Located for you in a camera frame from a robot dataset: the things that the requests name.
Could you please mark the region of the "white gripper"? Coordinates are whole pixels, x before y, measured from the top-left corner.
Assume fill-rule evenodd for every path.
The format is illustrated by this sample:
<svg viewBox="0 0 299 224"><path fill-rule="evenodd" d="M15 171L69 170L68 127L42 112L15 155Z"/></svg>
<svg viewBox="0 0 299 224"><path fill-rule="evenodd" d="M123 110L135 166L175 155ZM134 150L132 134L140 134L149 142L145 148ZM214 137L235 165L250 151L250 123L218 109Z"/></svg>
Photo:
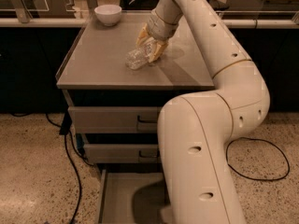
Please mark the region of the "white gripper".
<svg viewBox="0 0 299 224"><path fill-rule="evenodd" d="M151 52L149 54L149 62L155 62L168 46L168 40L171 38L178 28L178 21L172 17L163 17L153 9L150 13L147 24L140 30L135 44L139 47L150 37L156 40L151 41Z"/></svg>

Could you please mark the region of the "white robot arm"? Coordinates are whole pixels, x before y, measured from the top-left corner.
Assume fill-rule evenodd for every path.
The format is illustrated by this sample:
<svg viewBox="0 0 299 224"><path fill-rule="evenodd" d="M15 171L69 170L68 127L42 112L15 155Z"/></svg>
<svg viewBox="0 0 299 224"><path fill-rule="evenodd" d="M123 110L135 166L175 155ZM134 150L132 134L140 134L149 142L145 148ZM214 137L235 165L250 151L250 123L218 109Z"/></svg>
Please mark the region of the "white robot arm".
<svg viewBox="0 0 299 224"><path fill-rule="evenodd" d="M214 83L211 91L177 96L158 118L164 179L176 224L246 224L224 154L225 144L256 129L270 95L253 60L207 0L160 0L136 43L152 38L157 60L188 23Z"/></svg>

